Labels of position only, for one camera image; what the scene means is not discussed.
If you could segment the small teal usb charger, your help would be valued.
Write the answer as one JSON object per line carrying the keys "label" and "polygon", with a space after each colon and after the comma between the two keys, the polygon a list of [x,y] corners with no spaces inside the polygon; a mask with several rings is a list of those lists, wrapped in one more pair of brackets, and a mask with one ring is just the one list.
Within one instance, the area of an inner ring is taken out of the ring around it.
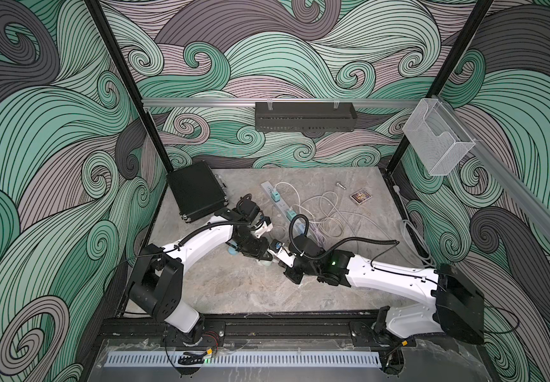
{"label": "small teal usb charger", "polygon": [[279,202],[281,200],[281,195],[276,189],[272,189],[270,191],[271,199],[273,199],[274,202]]}

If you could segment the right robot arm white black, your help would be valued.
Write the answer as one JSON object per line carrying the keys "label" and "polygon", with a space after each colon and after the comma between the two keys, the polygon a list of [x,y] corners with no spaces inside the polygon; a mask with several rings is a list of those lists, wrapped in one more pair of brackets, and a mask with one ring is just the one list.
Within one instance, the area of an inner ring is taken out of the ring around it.
{"label": "right robot arm white black", "polygon": [[289,225],[289,241],[275,240],[269,253],[284,267],[286,277],[295,284],[314,276],[333,287],[365,288],[395,294],[412,305],[389,308],[384,331],[400,339],[420,334],[445,334],[472,345],[484,342],[485,297],[478,287],[451,264],[437,268],[401,267],[367,259],[343,249],[350,242],[395,248],[397,240],[347,237],[330,248],[317,245],[304,229],[295,234]]}

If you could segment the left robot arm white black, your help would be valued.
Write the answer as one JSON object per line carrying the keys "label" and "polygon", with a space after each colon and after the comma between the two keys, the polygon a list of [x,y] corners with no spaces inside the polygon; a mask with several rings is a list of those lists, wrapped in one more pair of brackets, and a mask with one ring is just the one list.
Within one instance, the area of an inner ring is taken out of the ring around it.
{"label": "left robot arm white black", "polygon": [[147,315],[197,337],[203,330],[202,315],[182,300],[184,276],[200,259],[227,245],[245,257],[270,262],[265,234],[273,229],[251,194],[235,207],[224,207],[206,224],[172,244],[144,248],[125,288],[125,295]]}

